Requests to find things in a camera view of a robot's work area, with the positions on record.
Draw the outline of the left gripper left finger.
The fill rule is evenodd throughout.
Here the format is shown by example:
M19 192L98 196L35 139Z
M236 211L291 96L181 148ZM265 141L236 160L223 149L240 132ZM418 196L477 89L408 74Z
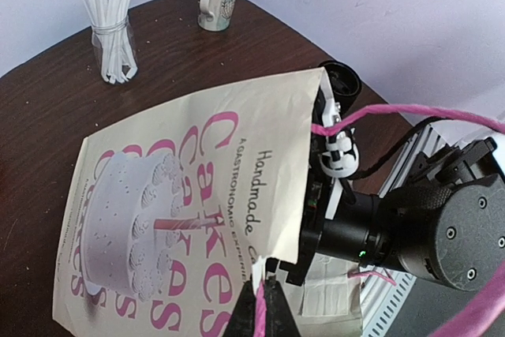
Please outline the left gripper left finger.
M256 295L251 280L245 282L241 288L223 336L260 336L260 329L256 326Z

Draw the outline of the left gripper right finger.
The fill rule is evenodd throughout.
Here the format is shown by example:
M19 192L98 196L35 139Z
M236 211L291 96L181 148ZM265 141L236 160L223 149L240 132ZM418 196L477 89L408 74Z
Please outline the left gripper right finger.
M281 283L271 276L264 284L267 337L301 337Z

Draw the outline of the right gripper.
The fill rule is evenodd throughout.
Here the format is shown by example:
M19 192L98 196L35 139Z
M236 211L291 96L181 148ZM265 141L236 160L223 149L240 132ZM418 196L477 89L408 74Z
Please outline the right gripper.
M331 195L331 179L323 172L319 161L323 152L321 143L311 143L297 263L291 264L274 258L267 260L268 273L275 274L280 270L286 271L286 281L295 286L301 286L304 283L315 257L316 249L322 238L325 214Z

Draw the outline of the pink paper bag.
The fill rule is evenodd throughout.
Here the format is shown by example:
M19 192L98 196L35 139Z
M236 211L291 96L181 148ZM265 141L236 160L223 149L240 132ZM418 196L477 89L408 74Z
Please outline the pink paper bag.
M267 260L295 263L311 143L368 114L464 121L504 137L502 122L417 104L371 105L324 130L325 69L191 93L85 137L54 274L52 317L75 336L223 336L241 288L282 285L301 336L359 336L361 280L389 276L317 255L301 286ZM504 259L473 300L436 331L480 336L504 310Z

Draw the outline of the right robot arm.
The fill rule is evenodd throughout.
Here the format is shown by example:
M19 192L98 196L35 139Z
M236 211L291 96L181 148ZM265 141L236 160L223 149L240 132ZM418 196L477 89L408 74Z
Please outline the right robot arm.
M295 263L271 258L301 285L317 255L479 290L504 259L504 137L417 155L404 184L383 196L309 171Z

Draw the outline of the stack of black lids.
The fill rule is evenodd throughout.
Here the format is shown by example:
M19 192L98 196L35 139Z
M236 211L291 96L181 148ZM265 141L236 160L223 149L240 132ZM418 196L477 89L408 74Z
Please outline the stack of black lids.
M325 68L340 112L346 114L361 93L361 78L350 66L335 60L321 62L319 67Z

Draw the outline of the glass with wrapped straws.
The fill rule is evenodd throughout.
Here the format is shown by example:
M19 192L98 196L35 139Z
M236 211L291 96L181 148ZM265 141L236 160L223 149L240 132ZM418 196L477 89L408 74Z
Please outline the glass with wrapped straws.
M124 84L138 71L133 31L129 23L131 0L83 0L90 18L92 46L100 76L108 84Z

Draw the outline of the front aluminium rail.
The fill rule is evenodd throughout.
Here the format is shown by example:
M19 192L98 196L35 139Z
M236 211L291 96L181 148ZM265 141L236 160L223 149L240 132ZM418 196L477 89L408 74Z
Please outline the front aluminium rail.
M431 126L412 137L400 150L394 166L380 188L379 195L399 187L406 180L416 156L423 152L432 155L446 144L446 141ZM413 275L395 270L368 266L382 276L389 276L395 282L390 284L382 277L369 276L361 280L362 335L368 337L385 336L401 310L416 279Z

